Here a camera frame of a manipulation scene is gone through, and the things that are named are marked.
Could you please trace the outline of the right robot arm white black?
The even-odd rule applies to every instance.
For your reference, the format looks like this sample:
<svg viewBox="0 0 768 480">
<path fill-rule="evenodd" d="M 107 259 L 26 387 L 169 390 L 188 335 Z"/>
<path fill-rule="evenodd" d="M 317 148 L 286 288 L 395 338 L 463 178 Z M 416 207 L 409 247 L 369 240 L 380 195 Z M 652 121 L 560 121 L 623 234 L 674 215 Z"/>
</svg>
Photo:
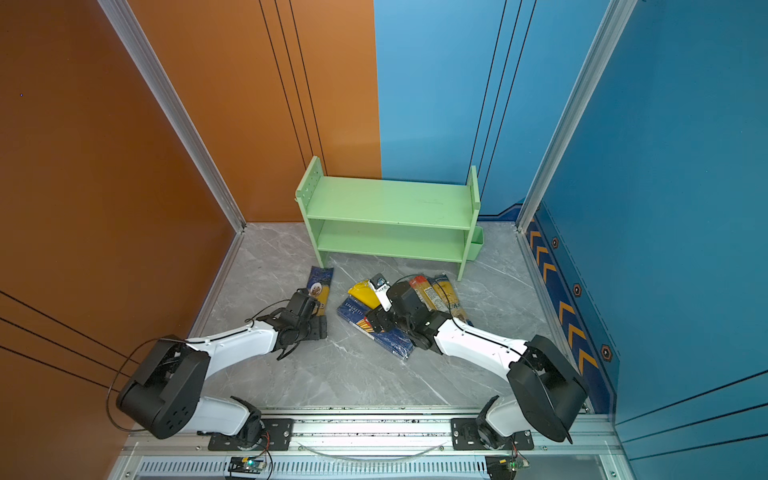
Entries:
<svg viewBox="0 0 768 480">
<path fill-rule="evenodd" d="M 512 394 L 492 397 L 475 419 L 484 447 L 505 448 L 527 431 L 558 443 L 572 441 L 570 428 L 589 388 L 551 340 L 510 339 L 471 326 L 429 308 L 405 279 L 391 285 L 378 274 L 368 285 L 379 300 L 369 315 L 374 329 L 399 329 L 420 349 L 463 359 L 508 381 Z"/>
</svg>

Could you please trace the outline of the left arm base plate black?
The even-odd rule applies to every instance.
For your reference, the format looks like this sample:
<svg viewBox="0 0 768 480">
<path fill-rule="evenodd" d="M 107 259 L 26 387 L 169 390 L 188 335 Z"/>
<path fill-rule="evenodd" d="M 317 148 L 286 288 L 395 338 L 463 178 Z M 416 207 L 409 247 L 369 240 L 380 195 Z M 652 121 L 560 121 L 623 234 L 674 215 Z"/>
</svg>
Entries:
<svg viewBox="0 0 768 480">
<path fill-rule="evenodd" d="M 291 418 L 262 418 L 247 422 L 239 433 L 227 436 L 213 434 L 208 443 L 209 451 L 287 451 L 293 434 Z"/>
</svg>

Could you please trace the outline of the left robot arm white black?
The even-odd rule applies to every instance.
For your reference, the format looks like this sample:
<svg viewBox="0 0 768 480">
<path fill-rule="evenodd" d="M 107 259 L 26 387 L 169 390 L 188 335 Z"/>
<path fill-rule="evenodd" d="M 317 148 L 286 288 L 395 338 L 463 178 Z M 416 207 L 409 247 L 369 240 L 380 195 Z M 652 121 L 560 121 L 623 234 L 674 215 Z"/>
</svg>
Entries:
<svg viewBox="0 0 768 480">
<path fill-rule="evenodd" d="M 267 427 L 250 402 L 202 394 L 213 374 L 252 357 L 280 360 L 303 342 L 327 337 L 323 304 L 301 288 L 261 310 L 244 325 L 211 336 L 149 340 L 151 349 L 121 388 L 116 408 L 159 440 L 179 433 L 210 435 L 242 450 L 261 448 Z"/>
</svg>

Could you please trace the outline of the blue Barilla spaghetti box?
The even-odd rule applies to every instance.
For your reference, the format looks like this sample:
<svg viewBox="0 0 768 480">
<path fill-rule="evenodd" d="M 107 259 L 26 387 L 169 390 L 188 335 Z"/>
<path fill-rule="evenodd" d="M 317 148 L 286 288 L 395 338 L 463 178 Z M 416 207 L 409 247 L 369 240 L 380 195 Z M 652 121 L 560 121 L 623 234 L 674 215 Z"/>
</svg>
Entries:
<svg viewBox="0 0 768 480">
<path fill-rule="evenodd" d="M 395 328 L 388 332 L 376 332 L 367 319 L 370 309 L 353 296 L 348 296 L 337 308 L 337 314 L 366 334 L 385 350 L 402 360 L 407 360 L 415 346 L 408 336 Z"/>
</svg>

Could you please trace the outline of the Ankara spaghetti bag blue yellow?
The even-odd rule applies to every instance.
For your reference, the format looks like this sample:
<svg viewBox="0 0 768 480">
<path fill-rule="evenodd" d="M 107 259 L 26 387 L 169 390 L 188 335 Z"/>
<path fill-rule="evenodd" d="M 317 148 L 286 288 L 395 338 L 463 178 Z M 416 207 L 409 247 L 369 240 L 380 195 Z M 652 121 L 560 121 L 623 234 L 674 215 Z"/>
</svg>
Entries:
<svg viewBox="0 0 768 480">
<path fill-rule="evenodd" d="M 319 302 L 319 306 L 317 307 L 317 315 L 318 316 L 325 316 L 326 315 L 326 306 L 330 294 L 330 287 L 331 282 L 333 278 L 333 268 L 321 268 L 318 266 L 312 266 L 311 271 L 308 277 L 307 281 L 307 289 L 309 290 L 314 285 L 321 285 L 323 288 L 322 294 L 320 295 L 320 299 L 317 300 Z"/>
</svg>

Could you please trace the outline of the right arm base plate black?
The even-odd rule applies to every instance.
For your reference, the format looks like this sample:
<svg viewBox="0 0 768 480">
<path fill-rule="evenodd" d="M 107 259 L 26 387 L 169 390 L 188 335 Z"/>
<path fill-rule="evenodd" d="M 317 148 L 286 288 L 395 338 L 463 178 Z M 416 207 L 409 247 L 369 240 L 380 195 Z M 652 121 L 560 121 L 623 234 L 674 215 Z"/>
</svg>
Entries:
<svg viewBox="0 0 768 480">
<path fill-rule="evenodd" d="M 450 426 L 453 449 L 457 451 L 531 451 L 535 448 L 529 431 L 502 437 L 491 427 L 485 424 L 480 425 L 475 418 L 452 418 Z"/>
</svg>

